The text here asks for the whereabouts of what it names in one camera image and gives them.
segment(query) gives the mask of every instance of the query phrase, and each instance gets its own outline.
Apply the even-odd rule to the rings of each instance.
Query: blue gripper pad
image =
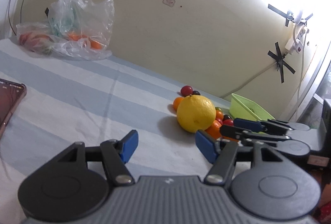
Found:
[[[260,132],[264,130],[264,126],[261,124],[261,122],[242,118],[235,118],[233,120],[233,125],[235,127],[251,130],[252,132]]]
[[[218,153],[215,151],[215,142],[216,140],[203,130],[198,130],[195,133],[195,144],[211,164],[213,164],[218,157]]]
[[[130,131],[120,142],[123,143],[123,150],[120,157],[124,163],[127,163],[138,146],[138,132]]]

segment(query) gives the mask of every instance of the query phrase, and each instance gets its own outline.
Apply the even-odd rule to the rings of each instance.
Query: clear plastic bag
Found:
[[[18,24],[17,39],[37,53],[101,60],[112,54],[107,47],[113,21],[113,0],[58,0],[49,8],[48,21]]]

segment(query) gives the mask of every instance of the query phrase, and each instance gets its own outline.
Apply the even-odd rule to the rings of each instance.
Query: blue striped cloth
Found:
[[[95,146],[136,129],[139,145],[127,164],[136,179],[204,176],[210,168],[194,136],[173,114],[179,82],[114,56],[97,62],[61,60],[26,51],[9,39],[0,41],[0,78],[28,88],[0,140],[0,223],[24,219],[19,184],[74,141]],[[201,93],[228,109],[229,102]]]

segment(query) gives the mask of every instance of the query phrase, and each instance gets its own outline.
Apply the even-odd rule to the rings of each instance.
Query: lemon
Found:
[[[200,95],[185,97],[177,108],[177,120],[180,126],[189,132],[205,130],[211,126],[216,117],[212,102]]]

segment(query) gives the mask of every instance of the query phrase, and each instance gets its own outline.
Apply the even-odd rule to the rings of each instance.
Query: red cherry tomato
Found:
[[[188,95],[193,94],[193,88],[191,86],[183,86],[182,89],[180,90],[180,93],[186,97]]]
[[[233,120],[232,119],[224,120],[223,125],[233,126]]]
[[[221,120],[220,118],[215,118],[215,120],[217,120],[219,123],[223,125],[223,120]]]

